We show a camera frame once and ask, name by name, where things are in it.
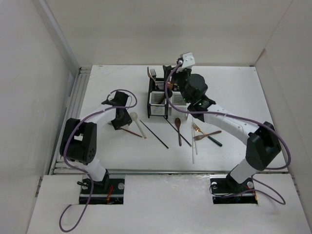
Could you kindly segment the black round spoon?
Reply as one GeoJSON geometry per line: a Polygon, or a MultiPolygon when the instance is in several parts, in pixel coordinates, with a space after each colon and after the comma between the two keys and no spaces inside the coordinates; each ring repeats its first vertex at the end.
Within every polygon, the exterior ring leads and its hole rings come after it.
{"type": "Polygon", "coordinates": [[[165,94],[163,94],[163,96],[160,98],[160,100],[158,101],[158,104],[159,105],[162,105],[162,104],[164,104],[165,103],[165,100],[166,100],[166,96],[165,96],[165,94]]]}

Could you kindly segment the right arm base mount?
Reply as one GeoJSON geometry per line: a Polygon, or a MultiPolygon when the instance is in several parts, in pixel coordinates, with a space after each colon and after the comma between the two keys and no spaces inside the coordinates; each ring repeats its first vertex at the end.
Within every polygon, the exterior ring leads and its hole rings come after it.
{"type": "Polygon", "coordinates": [[[213,204],[258,204],[251,178],[238,184],[235,180],[215,177],[210,179],[210,183],[213,204]]]}

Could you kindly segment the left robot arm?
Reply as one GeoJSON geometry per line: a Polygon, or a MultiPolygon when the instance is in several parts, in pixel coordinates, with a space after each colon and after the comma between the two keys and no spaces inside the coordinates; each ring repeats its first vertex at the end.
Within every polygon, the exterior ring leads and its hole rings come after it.
{"type": "Polygon", "coordinates": [[[130,125],[128,109],[136,105],[137,97],[131,91],[116,89],[90,114],[66,121],[59,153],[68,167],[88,176],[87,189],[101,194],[109,188],[109,173],[96,156],[98,128],[108,123],[115,130],[130,125]]]}

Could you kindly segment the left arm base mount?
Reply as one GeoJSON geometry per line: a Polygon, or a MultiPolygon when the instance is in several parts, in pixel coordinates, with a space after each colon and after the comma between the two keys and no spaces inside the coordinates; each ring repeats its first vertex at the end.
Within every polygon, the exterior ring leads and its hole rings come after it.
{"type": "MultiPolygon", "coordinates": [[[[91,181],[84,177],[77,184],[81,187],[78,202],[86,204],[91,191],[91,181]]],[[[90,198],[91,205],[122,205],[124,202],[125,178],[107,175],[103,181],[95,181],[90,198]]]]}

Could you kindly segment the copper round spoon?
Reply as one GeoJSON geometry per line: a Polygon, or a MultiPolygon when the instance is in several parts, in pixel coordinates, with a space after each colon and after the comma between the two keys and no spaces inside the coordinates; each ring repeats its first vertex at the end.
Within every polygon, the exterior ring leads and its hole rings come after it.
{"type": "Polygon", "coordinates": [[[172,83],[170,83],[170,82],[167,83],[167,91],[168,92],[172,91],[173,87],[174,87],[174,85],[172,83]]]}

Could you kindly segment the silver fork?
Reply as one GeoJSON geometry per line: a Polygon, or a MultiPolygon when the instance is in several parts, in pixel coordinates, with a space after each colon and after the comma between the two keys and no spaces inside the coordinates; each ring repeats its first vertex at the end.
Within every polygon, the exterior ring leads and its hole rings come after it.
{"type": "Polygon", "coordinates": [[[156,89],[159,89],[159,86],[158,86],[158,84],[156,82],[156,72],[155,72],[155,70],[154,69],[150,69],[150,73],[151,73],[151,76],[152,76],[152,80],[155,83],[156,89]]]}

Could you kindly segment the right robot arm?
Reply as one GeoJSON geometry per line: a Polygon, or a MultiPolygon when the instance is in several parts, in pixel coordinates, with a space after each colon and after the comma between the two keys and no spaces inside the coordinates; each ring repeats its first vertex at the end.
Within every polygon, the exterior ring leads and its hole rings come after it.
{"type": "Polygon", "coordinates": [[[280,153],[282,140],[272,124],[227,113],[206,96],[208,86],[204,77],[193,74],[191,68],[184,68],[182,63],[175,67],[166,66],[164,79],[165,85],[177,85],[183,100],[189,105],[184,113],[220,128],[246,145],[245,158],[226,176],[229,191],[237,192],[251,176],[267,169],[280,153]]]}

